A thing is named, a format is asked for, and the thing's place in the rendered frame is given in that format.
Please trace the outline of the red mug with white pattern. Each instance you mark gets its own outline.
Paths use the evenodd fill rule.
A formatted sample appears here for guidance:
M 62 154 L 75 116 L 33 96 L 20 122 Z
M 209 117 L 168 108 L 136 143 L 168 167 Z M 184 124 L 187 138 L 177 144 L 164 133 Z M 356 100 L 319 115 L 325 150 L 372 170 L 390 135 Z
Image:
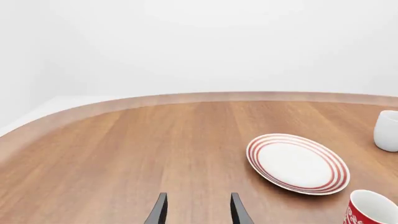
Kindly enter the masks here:
M 370 190 L 355 190 L 349 196 L 343 224 L 398 224 L 398 205 Z

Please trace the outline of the white plate with red rings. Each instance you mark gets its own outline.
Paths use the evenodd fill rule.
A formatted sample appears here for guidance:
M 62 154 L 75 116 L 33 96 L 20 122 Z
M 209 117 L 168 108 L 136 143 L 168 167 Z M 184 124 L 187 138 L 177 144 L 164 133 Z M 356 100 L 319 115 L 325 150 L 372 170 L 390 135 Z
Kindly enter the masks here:
M 324 145 L 291 134 L 265 134 L 250 141 L 246 157 L 263 178 L 306 195 L 341 192 L 350 181 L 344 160 Z

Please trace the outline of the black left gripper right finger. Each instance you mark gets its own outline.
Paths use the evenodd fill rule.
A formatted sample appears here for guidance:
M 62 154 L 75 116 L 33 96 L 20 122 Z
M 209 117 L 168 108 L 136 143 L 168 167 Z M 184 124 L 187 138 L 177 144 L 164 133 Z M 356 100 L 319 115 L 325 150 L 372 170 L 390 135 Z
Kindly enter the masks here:
M 230 211 L 233 224 L 254 224 L 236 192 L 231 193 Z

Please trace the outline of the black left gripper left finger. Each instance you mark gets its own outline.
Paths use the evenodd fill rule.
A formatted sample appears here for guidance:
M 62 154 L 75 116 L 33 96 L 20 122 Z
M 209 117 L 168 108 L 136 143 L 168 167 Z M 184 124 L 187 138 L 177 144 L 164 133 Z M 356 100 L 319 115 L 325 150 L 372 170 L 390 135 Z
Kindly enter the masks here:
M 166 224 L 168 210 L 167 193 L 162 192 L 144 224 Z

